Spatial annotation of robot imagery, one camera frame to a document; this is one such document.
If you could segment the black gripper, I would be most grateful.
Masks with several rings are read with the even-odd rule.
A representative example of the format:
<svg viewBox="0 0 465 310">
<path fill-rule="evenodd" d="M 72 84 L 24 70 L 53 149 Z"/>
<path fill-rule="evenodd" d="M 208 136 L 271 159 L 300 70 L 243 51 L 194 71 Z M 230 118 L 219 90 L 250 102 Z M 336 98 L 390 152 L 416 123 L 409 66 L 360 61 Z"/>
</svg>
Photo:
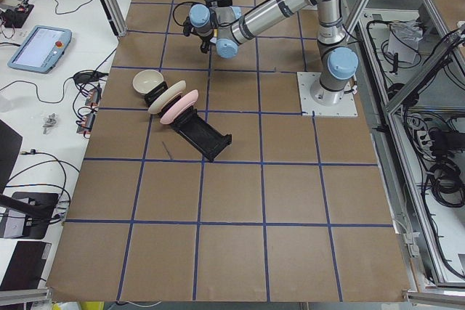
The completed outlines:
<svg viewBox="0 0 465 310">
<path fill-rule="evenodd" d="M 201 37 L 201 46 L 200 50 L 202 53 L 208 53 L 210 51 L 212 36 Z"/>
</svg>

